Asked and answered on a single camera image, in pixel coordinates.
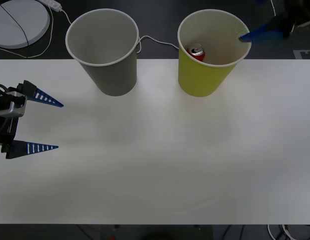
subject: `white round device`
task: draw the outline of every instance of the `white round device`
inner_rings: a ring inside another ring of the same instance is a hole
[[[11,0],[2,4],[25,31],[29,45],[47,31],[50,17],[46,8],[35,0]],[[0,47],[19,49],[26,47],[25,34],[18,24],[0,6]]]

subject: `black cable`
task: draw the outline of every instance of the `black cable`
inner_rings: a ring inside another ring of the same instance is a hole
[[[231,225],[228,225],[228,227],[226,228],[225,232],[223,233],[223,236],[221,237],[221,240],[224,240],[226,237],[227,232],[229,231]]]
[[[0,4],[0,7],[2,7],[3,10],[5,10],[5,12],[8,13],[9,16],[11,16],[11,14],[10,14],[1,4]],[[23,28],[20,26],[20,24],[14,19],[13,16],[11,16],[11,18],[16,22],[16,24],[18,24],[18,26],[19,26],[19,27],[21,28],[21,30],[23,31],[23,33],[24,33],[24,35],[25,35],[25,38],[26,38],[26,41],[27,41],[27,46],[29,47],[29,41],[28,41],[28,38],[27,38],[27,35],[26,35],[24,29],[23,29]]]
[[[2,93],[2,95],[6,94],[7,92],[9,92],[8,88],[6,88],[4,85],[0,84],[0,88],[2,88],[4,91],[0,90],[0,92]],[[5,118],[3,124],[0,127],[0,133],[1,131],[4,129],[6,123],[8,122],[8,118]]]
[[[284,235],[284,231],[280,228],[280,225],[278,225],[279,227],[279,233],[277,235],[277,237],[275,237],[276,240],[279,240],[281,238],[281,236]]]
[[[245,225],[243,225],[243,226],[241,227],[241,230],[240,230],[240,235],[239,235],[239,240],[241,240],[241,239],[242,239],[242,237],[243,237],[244,228],[245,228]]]
[[[0,88],[2,88],[6,93],[9,92],[8,88],[5,85],[0,84]]]
[[[83,232],[84,235],[87,236],[87,238],[89,238],[90,240],[93,240],[93,238],[92,238],[91,236],[89,236],[89,235],[79,226],[79,224],[76,224],[76,226],[80,229],[80,231]]]

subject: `red soda can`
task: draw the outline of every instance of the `red soda can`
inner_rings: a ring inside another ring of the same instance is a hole
[[[193,46],[189,47],[187,49],[187,52],[195,59],[199,60],[199,61],[203,61],[204,57],[205,57],[205,51],[203,49],[203,47],[199,44],[196,43]]]

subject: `white paper cup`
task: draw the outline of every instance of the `white paper cup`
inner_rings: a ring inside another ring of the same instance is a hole
[[[138,39],[138,27],[130,16],[97,9],[71,24],[66,47],[102,92],[121,96],[136,84]]]

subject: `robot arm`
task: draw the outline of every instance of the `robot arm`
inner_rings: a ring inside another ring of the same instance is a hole
[[[7,159],[56,149],[58,146],[14,140],[18,120],[25,114],[27,101],[63,107],[56,99],[46,94],[29,81],[20,83],[17,88],[6,88],[0,84],[0,145]]]
[[[310,0],[285,0],[285,11],[274,16],[269,23],[258,29],[242,35],[243,42],[253,42],[267,39],[286,39],[294,27],[304,27],[310,24]]]

